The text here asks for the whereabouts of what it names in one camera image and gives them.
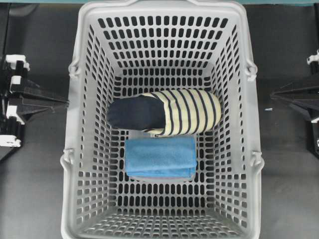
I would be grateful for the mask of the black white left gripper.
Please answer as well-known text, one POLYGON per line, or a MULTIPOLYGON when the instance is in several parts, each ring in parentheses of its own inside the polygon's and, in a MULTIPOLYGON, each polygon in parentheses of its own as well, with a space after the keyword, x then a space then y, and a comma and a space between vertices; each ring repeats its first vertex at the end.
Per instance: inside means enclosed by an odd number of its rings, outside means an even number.
POLYGON ((1 147, 20 147, 22 145, 23 127, 27 117, 65 108, 68 99, 55 91, 46 89, 31 80, 23 80, 27 76, 29 63, 24 55, 6 55, 0 62, 0 145, 1 147), (22 98, 16 91, 22 87, 22 94, 47 101, 62 102, 55 105, 22 104, 22 98))

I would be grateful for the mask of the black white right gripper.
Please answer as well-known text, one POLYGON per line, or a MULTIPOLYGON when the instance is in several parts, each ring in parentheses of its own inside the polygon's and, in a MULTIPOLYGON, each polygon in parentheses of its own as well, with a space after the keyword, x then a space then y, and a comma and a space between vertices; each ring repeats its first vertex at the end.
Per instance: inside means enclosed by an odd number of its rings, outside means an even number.
POLYGON ((312 80, 291 82, 271 93, 272 99, 290 101, 289 106, 312 123, 314 152, 319 151, 319 50, 307 58, 312 80))

